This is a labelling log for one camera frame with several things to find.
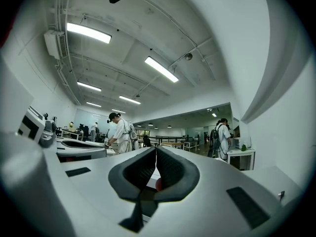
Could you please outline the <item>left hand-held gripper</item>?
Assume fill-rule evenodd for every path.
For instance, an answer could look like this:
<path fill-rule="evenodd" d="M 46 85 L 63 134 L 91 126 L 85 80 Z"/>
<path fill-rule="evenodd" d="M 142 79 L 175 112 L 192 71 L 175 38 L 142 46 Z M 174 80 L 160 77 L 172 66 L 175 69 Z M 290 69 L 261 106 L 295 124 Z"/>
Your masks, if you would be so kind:
<path fill-rule="evenodd" d="M 42 148 L 49 148 L 56 138 L 55 120 L 45 116 L 30 106 L 25 113 L 18 134 L 34 140 Z M 57 156 L 60 162 L 82 161 L 113 156 L 116 152 L 103 143 L 57 138 Z"/>

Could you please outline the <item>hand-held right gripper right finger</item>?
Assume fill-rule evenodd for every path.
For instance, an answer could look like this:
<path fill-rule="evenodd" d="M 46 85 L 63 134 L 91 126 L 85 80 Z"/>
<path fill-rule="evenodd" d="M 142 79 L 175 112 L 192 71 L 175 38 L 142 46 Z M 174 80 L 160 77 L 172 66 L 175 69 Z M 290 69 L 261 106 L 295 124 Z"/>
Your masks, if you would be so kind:
<path fill-rule="evenodd" d="M 241 187 L 269 217 L 281 208 L 277 198 L 233 166 L 213 158 L 167 147 L 196 165 L 200 178 L 181 201 L 159 203 L 144 226 L 146 237 L 239 237 L 251 231 L 227 190 Z"/>

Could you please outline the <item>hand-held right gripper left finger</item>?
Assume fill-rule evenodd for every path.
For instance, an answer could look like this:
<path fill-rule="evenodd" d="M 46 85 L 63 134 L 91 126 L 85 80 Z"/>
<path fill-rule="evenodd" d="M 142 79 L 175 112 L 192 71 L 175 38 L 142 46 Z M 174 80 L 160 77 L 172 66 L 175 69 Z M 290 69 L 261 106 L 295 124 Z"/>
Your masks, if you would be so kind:
<path fill-rule="evenodd" d="M 109 158 L 62 164 L 67 172 L 89 171 L 69 177 L 80 201 L 71 210 L 80 237 L 155 237 L 155 219 L 144 223 L 141 189 L 155 168 L 155 148 L 144 148 Z"/>

